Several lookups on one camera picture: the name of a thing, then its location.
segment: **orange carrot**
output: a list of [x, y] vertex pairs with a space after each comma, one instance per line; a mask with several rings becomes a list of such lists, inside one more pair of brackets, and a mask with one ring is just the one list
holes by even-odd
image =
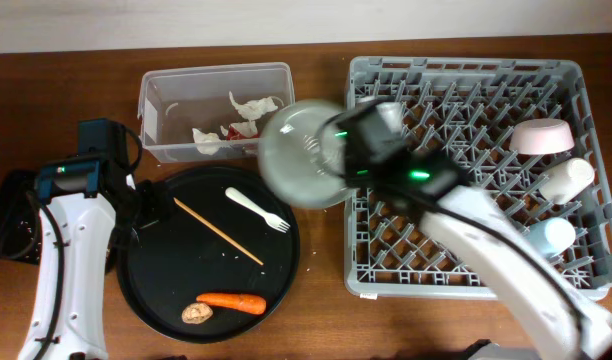
[[266, 311], [266, 300], [256, 295], [206, 293], [197, 297], [198, 302], [261, 315]]

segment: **wooden chopstick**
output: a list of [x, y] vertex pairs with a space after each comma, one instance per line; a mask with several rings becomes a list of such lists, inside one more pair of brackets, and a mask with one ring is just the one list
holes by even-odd
[[179, 201], [177, 198], [173, 198], [173, 200], [175, 200], [175, 204], [177, 204], [177, 206], [179, 206], [180, 208], [182, 208], [184, 211], [186, 211], [187, 213], [189, 213], [190, 215], [192, 215], [195, 219], [199, 220], [202, 224], [208, 226], [209, 229], [213, 230], [215, 232], [215, 234], [221, 236], [224, 240], [228, 241], [231, 245], [233, 245], [234, 247], [236, 247], [239, 251], [243, 252], [244, 254], [246, 254], [246, 256], [248, 256], [249, 258], [253, 259], [253, 261], [255, 261], [256, 263], [258, 263], [261, 266], [264, 266], [264, 263], [261, 262], [261, 260], [259, 260], [258, 258], [255, 257], [255, 255], [251, 254], [250, 252], [248, 252], [248, 250], [244, 249], [241, 245], [239, 245], [235, 240], [231, 239], [230, 236], [224, 234], [223, 231], [219, 230], [218, 228], [215, 227], [215, 225], [211, 224], [210, 222], [208, 222], [208, 220], [204, 219], [203, 217], [201, 217], [198, 213], [194, 212], [191, 208], [189, 208], [188, 206], [186, 206], [186, 204], [184, 204], [183, 202]]

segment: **green indicator light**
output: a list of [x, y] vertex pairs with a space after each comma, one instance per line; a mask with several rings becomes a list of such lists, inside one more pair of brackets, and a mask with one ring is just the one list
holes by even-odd
[[430, 177], [430, 174], [425, 171], [413, 170], [410, 172], [410, 177], [415, 180], [426, 180]]

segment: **small potato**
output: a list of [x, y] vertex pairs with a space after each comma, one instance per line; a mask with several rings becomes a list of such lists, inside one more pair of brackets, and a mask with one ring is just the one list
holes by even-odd
[[204, 303], [190, 304], [182, 312], [186, 324], [201, 324], [213, 316], [213, 310]]

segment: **black plate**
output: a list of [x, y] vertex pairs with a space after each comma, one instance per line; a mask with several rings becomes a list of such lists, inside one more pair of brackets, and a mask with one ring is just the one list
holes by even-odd
[[[260, 266], [181, 209], [170, 220], [138, 233], [139, 241], [118, 252], [117, 277], [130, 307], [148, 326], [171, 338], [223, 341], [262, 322], [282, 301], [299, 262], [299, 231], [290, 207], [277, 199], [256, 174], [208, 166], [166, 181], [171, 195], [188, 205], [264, 262]], [[228, 199], [234, 187], [291, 228], [273, 230], [264, 219]], [[200, 325], [185, 324], [181, 313], [206, 292], [255, 294], [266, 312], [255, 316], [212, 307]]]

